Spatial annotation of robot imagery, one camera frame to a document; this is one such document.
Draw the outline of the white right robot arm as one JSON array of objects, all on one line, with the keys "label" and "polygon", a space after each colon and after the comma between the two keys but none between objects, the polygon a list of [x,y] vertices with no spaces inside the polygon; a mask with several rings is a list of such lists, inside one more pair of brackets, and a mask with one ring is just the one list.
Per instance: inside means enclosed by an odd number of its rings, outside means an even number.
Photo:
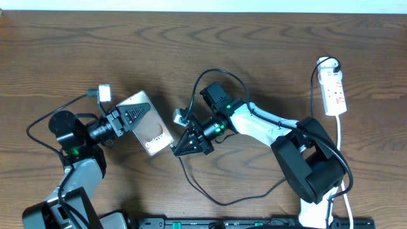
[{"label": "white right robot arm", "polygon": [[214,151],[217,137],[231,130],[271,148],[292,190],[301,199],[299,222],[312,228],[330,228],[333,200],[349,167],[322,125],[314,118],[287,120],[263,111],[249,99],[234,99],[217,82],[200,91],[212,111],[201,123],[192,106],[174,111],[175,123],[185,127],[172,147],[176,157]]}]

